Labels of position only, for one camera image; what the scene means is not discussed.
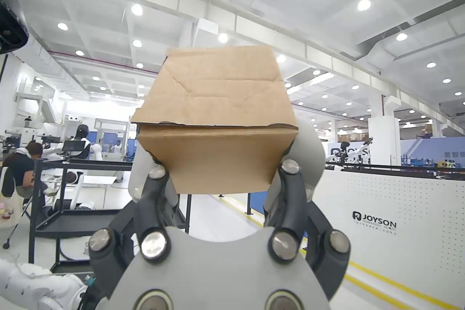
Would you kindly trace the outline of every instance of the humanoid robot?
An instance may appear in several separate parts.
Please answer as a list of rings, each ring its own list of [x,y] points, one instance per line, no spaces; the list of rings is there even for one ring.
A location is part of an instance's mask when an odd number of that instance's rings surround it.
[[[329,310],[351,247],[312,201],[324,152],[314,130],[299,121],[268,190],[263,229],[234,242],[180,231],[169,170],[138,146],[128,187],[133,200],[89,240],[95,281],[39,277],[49,272],[3,262],[0,295],[28,310]],[[304,232],[305,257],[299,253]]]

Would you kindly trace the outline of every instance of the column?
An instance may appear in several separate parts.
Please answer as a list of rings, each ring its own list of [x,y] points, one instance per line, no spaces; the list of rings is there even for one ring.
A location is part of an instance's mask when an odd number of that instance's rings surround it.
[[[401,105],[400,99],[370,95],[372,117],[368,119],[368,134],[373,137],[370,145],[371,163],[374,165],[400,165],[399,121],[394,117],[394,109]]]

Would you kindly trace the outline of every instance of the yellow floor line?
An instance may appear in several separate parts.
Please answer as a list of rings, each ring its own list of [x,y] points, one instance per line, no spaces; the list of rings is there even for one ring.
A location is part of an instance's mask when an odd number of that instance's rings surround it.
[[[216,197],[214,196],[216,199],[220,200],[221,202],[225,203],[226,205],[228,205],[229,207],[231,207],[232,209],[234,209],[235,211],[241,213],[242,215],[244,215],[249,221],[253,222],[254,224],[260,226],[260,227],[263,227],[263,224],[260,222],[260,221],[257,221],[256,219],[254,219],[252,216],[248,215],[247,213],[243,212],[242,210],[240,210],[238,207],[236,207],[235,205],[233,205],[231,202],[228,202],[228,200],[233,200],[233,201],[236,201],[239,205],[241,206],[244,206],[243,203],[239,202],[238,200],[234,199],[234,198],[230,198],[228,197],[227,199],[224,199],[224,198],[221,198],[221,197]],[[260,218],[263,218],[264,219],[264,215],[261,214],[260,212],[257,212],[256,210],[252,209],[252,212],[254,213],[254,215],[256,215],[257,217],[260,217]],[[303,249],[300,249],[300,253],[302,255],[306,255],[307,252]],[[429,295],[425,295],[425,294],[422,294],[416,290],[413,290],[413,289],[410,289],[409,287],[405,286],[405,285],[402,285],[401,283],[398,283],[398,282],[395,282],[389,278],[386,278],[378,273],[375,273],[374,271],[371,271],[371,270],[368,270],[366,269],[365,267],[363,266],[360,266],[359,264],[355,263],[355,262],[349,262],[351,266],[359,269],[359,270],[362,270],[363,272],[371,275],[372,277],[375,277],[377,278],[378,280],[380,281],[383,281],[391,286],[394,286],[395,288],[397,289],[400,289],[402,291],[405,291],[406,293],[410,294],[410,295],[413,295],[414,297],[417,297],[417,298],[420,298],[421,300],[424,300],[426,302],[429,302],[429,303],[432,303],[433,305],[436,305],[436,306],[439,306],[443,309],[450,309],[450,310],[460,310],[460,308],[458,307],[455,307],[454,305],[451,305],[449,303],[446,303],[446,302],[442,302],[436,298],[433,298],[433,297],[430,297]],[[349,281],[351,281],[352,283],[354,283],[355,285],[361,287],[362,289],[370,292],[371,294],[375,295],[376,297],[378,298],[381,298],[382,300],[390,303],[391,305],[394,305],[394,306],[397,306],[399,309],[410,309],[410,307],[399,307],[399,305],[395,304],[395,303],[392,303],[390,302],[387,298],[391,298],[394,302],[396,303],[402,303],[402,302],[399,302],[397,301],[396,299],[392,298],[392,297],[389,297],[388,295],[372,288],[371,286],[361,282],[360,280],[358,280],[357,278],[354,278],[352,277],[351,275],[345,275],[345,278]]]

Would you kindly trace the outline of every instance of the joyson logo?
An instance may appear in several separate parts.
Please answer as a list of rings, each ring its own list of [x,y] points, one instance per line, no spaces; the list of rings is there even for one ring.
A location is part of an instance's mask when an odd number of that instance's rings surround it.
[[[392,222],[377,216],[362,214],[361,212],[352,212],[354,222],[374,230],[382,230],[384,233],[396,235],[397,222]]]

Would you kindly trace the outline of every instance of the round ceiling light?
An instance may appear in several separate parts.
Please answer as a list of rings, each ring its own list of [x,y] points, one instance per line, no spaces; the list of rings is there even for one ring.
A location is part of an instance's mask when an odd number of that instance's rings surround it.
[[[405,33],[399,33],[396,37],[397,41],[404,41],[407,39],[407,34]]]
[[[142,6],[140,6],[138,3],[136,3],[136,4],[131,8],[131,11],[132,11],[133,14],[135,14],[136,16],[141,16],[142,13],[143,13]]]
[[[370,9],[370,6],[372,6],[372,3],[370,2],[370,0],[361,0],[357,6],[357,9],[359,11],[365,11],[365,10]]]
[[[228,42],[228,34],[226,34],[226,33],[221,33],[221,34],[218,36],[218,41],[220,41],[222,44],[225,44],[226,42]]]

